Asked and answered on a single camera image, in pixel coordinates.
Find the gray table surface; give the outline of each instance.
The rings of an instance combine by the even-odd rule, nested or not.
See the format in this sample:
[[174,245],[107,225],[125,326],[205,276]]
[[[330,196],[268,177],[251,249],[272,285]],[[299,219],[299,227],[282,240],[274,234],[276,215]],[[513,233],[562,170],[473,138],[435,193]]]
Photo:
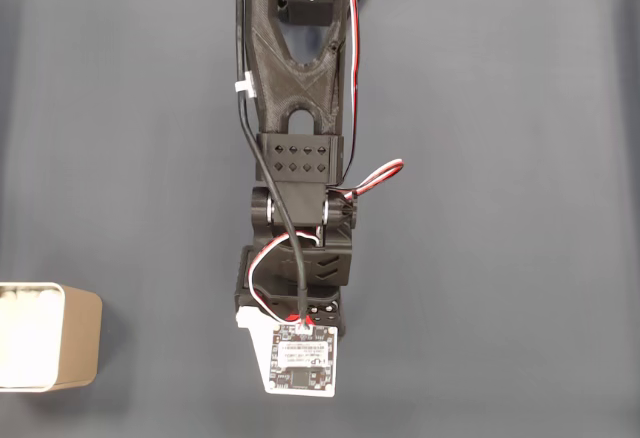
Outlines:
[[233,0],[2,0],[0,276],[104,300],[4,438],[637,437],[640,0],[366,0],[333,400],[271,397],[233,290]]

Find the robotic arm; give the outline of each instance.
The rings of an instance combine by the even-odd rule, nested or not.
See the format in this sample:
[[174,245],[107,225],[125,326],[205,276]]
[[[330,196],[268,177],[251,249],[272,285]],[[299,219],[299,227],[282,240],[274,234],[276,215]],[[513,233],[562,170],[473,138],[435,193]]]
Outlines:
[[[297,331],[290,327],[292,335],[305,340],[311,339],[309,333],[322,335],[325,328],[332,329],[331,334],[344,334],[340,289],[349,283],[358,196],[403,166],[402,160],[394,160],[358,187],[342,187],[355,152],[360,55],[357,2],[236,2],[238,107],[242,129],[258,165],[259,184],[253,189],[251,201],[254,240],[242,251],[235,301],[238,322],[250,328],[258,355],[259,333],[250,326],[256,320],[270,329],[275,326],[276,331],[296,324]],[[292,58],[278,21],[328,26],[322,49],[310,63]],[[353,44],[353,144],[343,171],[343,77],[348,28]],[[249,126],[247,98],[255,101],[257,137]],[[289,119],[297,110],[312,116],[313,134],[288,133]],[[248,311],[253,318],[247,318]],[[271,351],[275,359],[275,348]],[[265,387],[279,387],[266,380],[266,368],[261,365]],[[284,386],[296,388],[292,383]]]

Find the black wire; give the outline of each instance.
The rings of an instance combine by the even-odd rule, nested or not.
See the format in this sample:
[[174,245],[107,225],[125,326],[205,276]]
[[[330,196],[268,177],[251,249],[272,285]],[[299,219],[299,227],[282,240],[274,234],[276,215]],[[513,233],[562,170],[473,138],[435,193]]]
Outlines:
[[[236,68],[238,74],[238,81],[245,79],[245,23],[244,23],[244,0],[236,0]],[[284,222],[284,228],[289,233],[289,243],[293,249],[293,255],[296,260],[296,267],[298,271],[298,314],[303,324],[306,324],[307,319],[307,277],[304,268],[304,256],[302,255],[302,246],[300,246],[300,240],[296,235],[296,229],[291,221],[291,216],[287,211],[287,207],[284,204],[280,190],[269,171],[269,167],[262,156],[258,142],[251,131],[251,125],[249,124],[249,118],[247,116],[247,99],[244,92],[238,93],[238,112],[240,114],[240,124],[242,125],[242,131],[249,143],[249,147],[253,152],[253,156],[258,162],[258,166],[262,171],[262,177],[264,178],[267,188],[271,193],[271,199],[275,204],[282,221]]]
[[[354,0],[354,11],[357,14],[358,13],[358,0]],[[353,77],[354,80],[354,93],[356,93],[356,98],[355,98],[355,103],[354,103],[354,107],[353,107],[353,134],[351,136],[351,154],[349,156],[349,162],[347,164],[347,168],[344,170],[344,173],[342,174],[342,179],[340,180],[340,182],[337,184],[337,186],[341,186],[345,180],[347,179],[347,175],[349,174],[349,170],[351,170],[351,165],[353,164],[353,159],[356,156],[356,132],[358,131],[358,98],[357,98],[357,93],[358,93],[358,68],[360,68],[360,20],[356,19],[355,16],[351,17],[352,20],[356,20],[356,36],[352,37],[352,39],[357,40],[357,44],[356,44],[356,49],[358,50],[358,56],[353,57],[354,60],[356,60],[356,67],[354,70],[354,74],[355,76]]]

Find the red wire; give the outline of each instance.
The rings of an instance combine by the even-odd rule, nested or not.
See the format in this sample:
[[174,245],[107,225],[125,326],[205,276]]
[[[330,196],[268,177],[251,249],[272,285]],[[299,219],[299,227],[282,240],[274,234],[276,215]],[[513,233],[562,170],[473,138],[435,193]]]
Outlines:
[[353,16],[351,19],[354,21],[354,41],[355,41],[355,53],[354,53],[354,65],[353,65],[353,136],[351,139],[351,156],[349,157],[349,163],[347,169],[342,175],[344,181],[349,170],[351,169],[351,163],[353,163],[353,157],[356,151],[356,131],[358,127],[358,69],[360,67],[360,22],[358,19],[358,0],[352,0],[353,2]]

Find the wire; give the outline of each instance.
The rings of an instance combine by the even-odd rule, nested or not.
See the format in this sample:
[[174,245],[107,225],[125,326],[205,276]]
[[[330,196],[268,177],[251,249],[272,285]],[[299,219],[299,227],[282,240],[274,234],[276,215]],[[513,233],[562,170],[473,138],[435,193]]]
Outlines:
[[352,121],[352,137],[351,137],[351,156],[349,163],[345,169],[339,185],[344,183],[353,158],[356,153],[356,132],[358,130],[358,68],[360,67],[360,23],[358,21],[358,0],[349,0],[349,9],[351,11],[351,114]]
[[375,170],[369,176],[367,176],[358,186],[353,189],[345,189],[345,188],[334,188],[337,191],[341,191],[344,193],[344,197],[347,200],[352,200],[353,195],[360,196],[365,194],[367,191],[375,188],[380,183],[387,181],[392,176],[398,174],[400,170],[404,168],[404,161],[401,159],[391,160],[390,162],[382,165],[380,168]]
[[[300,236],[302,238],[307,238],[309,240],[313,240],[316,245],[320,245],[320,240],[318,239],[318,237],[315,236],[315,235],[312,235],[311,233],[306,233],[304,231],[296,231],[296,235]],[[267,306],[267,304],[262,300],[262,298],[260,298],[260,296],[258,296],[258,294],[256,293],[256,291],[253,288],[253,273],[256,270],[256,268],[258,267],[258,265],[260,264],[260,262],[264,259],[265,256],[267,256],[280,243],[282,243],[284,241],[287,241],[288,239],[289,239],[289,233],[283,233],[282,235],[275,237],[273,240],[271,240],[269,243],[267,243],[267,245],[264,248],[262,248],[262,250],[260,250],[260,253],[258,253],[256,255],[256,257],[253,259],[253,261],[251,262],[251,265],[249,266],[249,272],[247,274],[247,281],[249,282],[249,291],[251,292],[251,296],[253,296],[253,299],[256,300],[258,302],[258,304],[267,313],[269,313],[271,315],[271,317],[274,320],[276,320],[278,323],[292,323],[292,322],[283,320],[278,315],[276,315],[275,312],[273,310],[271,310]],[[296,321],[294,321],[293,323],[302,322],[302,320],[299,317],[296,317],[296,318],[297,318]]]
[[[244,79],[245,67],[245,17],[244,17],[244,0],[236,0],[236,71],[238,75],[238,81]],[[267,188],[271,193],[271,198],[276,206],[276,209],[282,217],[284,222],[284,228],[288,235],[291,235],[291,248],[293,249],[293,255],[296,261],[296,269],[298,274],[298,313],[302,323],[306,323],[307,317],[307,276],[305,274],[304,256],[302,254],[302,246],[300,240],[296,234],[296,229],[293,226],[291,216],[287,211],[287,207],[282,199],[280,190],[276,185],[276,182],[269,171],[269,167],[265,162],[264,156],[260,151],[256,137],[251,131],[251,125],[249,124],[249,118],[247,116],[247,99],[245,93],[238,93],[238,113],[240,115],[240,124],[242,125],[242,131],[251,148],[251,152],[258,162],[258,166],[262,171],[262,177],[267,184]]]

